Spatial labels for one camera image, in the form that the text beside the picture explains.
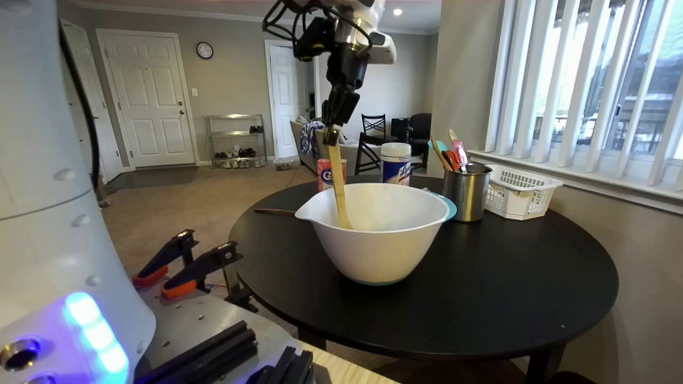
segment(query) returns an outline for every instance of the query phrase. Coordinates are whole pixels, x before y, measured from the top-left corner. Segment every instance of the beige carpet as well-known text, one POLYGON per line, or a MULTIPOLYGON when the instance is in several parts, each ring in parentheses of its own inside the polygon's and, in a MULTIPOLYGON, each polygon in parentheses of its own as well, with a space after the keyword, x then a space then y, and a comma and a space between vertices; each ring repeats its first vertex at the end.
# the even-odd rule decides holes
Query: beige carpet
MULTIPOLYGON (((139 271, 158 247, 184 227, 194 227, 197 255, 229 239, 233 224, 257 200, 297 184, 314 180, 302 169, 166 169, 139 170, 118 178, 102 209, 114 244, 128 273, 139 271)), ((214 294, 223 296, 220 273, 210 276, 214 294)), ((295 327, 260 310, 286 331, 295 327)), ((456 384, 519 384, 521 370, 505 361, 490 363, 425 363, 396 361, 338 343, 328 343, 332 353, 362 367, 390 376, 398 381, 456 381, 456 384)))

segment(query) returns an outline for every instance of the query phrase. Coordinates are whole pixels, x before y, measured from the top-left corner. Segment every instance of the metal cup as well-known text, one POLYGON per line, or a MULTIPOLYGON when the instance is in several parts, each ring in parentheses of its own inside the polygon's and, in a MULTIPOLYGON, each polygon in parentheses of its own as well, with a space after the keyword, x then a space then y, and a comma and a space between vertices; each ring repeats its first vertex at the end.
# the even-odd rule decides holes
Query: metal cup
POLYGON ((485 215, 488 172, 490 169, 481 162, 472 162, 467 172, 445 170, 443 195, 456 207, 454 219, 476 221, 485 215))

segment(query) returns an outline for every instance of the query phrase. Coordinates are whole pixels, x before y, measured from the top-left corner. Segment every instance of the white basket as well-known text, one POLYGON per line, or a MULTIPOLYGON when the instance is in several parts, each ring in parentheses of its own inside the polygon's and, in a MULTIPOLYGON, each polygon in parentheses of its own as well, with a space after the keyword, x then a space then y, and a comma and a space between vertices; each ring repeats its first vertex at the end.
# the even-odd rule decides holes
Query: white basket
POLYGON ((493 169, 487 209, 507 219, 541 218, 556 188, 562 188, 562 180, 544 175, 493 169))

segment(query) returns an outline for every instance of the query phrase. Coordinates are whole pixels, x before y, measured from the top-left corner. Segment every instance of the table leg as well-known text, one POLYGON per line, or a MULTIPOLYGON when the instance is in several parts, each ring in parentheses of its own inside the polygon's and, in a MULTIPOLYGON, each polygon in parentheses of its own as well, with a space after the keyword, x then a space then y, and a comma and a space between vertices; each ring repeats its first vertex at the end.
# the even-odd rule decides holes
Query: table leg
POLYGON ((528 384, 544 384, 556 372, 564 353, 564 343, 534 352, 528 369, 528 384))
POLYGON ((309 328, 306 328, 306 327, 299 327, 297 332, 299 332, 299 339, 302 339, 302 342, 308 342, 308 343, 325 349, 325 342, 327 342, 327 339, 325 339, 321 332, 309 331, 309 328))

